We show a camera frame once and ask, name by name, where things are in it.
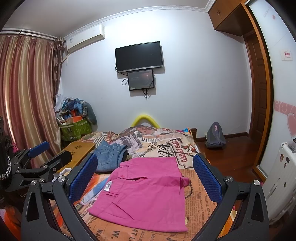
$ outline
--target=bed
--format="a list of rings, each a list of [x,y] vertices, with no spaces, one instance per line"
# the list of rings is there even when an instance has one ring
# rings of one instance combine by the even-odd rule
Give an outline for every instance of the bed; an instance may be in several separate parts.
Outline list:
[[[191,180],[185,188],[185,220],[187,232],[161,233],[141,229],[133,229],[109,223],[88,213],[88,209],[95,202],[100,186],[104,185],[109,174],[94,174],[82,198],[74,203],[79,214],[98,240],[138,240],[138,241],[189,241],[201,229],[216,207],[207,195],[196,172],[193,170],[193,157],[199,152],[194,140],[196,129],[185,130],[157,129],[139,125],[130,127],[119,134],[113,132],[93,132],[78,142],[93,142],[98,147],[105,140],[112,144],[128,145],[127,159],[134,157],[176,157],[180,172]],[[52,207],[61,231],[71,237],[54,201]],[[227,234],[235,213],[232,213],[220,236]]]

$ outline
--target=green basket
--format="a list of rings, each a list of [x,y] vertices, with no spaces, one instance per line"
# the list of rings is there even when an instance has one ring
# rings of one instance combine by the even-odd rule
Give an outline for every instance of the green basket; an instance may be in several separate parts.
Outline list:
[[[91,125],[85,118],[72,124],[59,125],[59,127],[63,141],[77,141],[92,132]]]

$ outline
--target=jeans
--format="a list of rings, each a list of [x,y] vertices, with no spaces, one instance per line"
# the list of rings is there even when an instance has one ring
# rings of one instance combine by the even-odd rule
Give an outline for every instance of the jeans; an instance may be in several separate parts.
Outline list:
[[[102,143],[93,150],[93,153],[98,158],[96,172],[111,172],[118,168],[127,148],[127,145],[121,146],[117,143],[109,145],[105,140],[102,141]]]

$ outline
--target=silver bolt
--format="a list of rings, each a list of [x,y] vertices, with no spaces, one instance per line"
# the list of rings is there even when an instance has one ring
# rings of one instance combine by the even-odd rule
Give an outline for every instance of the silver bolt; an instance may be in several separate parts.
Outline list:
[[[32,185],[36,185],[37,182],[38,182],[38,181],[37,181],[36,179],[34,179],[34,180],[31,182],[31,184],[32,184]]]
[[[66,179],[65,176],[60,176],[57,180],[58,180],[59,182],[63,182],[63,181],[65,181],[65,179]]]
[[[256,186],[259,186],[259,185],[260,185],[260,182],[259,182],[258,180],[254,180],[254,184],[255,184]]]
[[[227,176],[225,180],[229,183],[233,182],[233,177]]]

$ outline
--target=gray backpack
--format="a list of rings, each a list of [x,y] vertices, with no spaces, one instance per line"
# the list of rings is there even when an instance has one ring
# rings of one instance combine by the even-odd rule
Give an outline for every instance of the gray backpack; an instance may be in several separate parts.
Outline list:
[[[225,137],[223,136],[222,128],[218,122],[214,122],[207,132],[206,148],[219,148],[226,144]]]

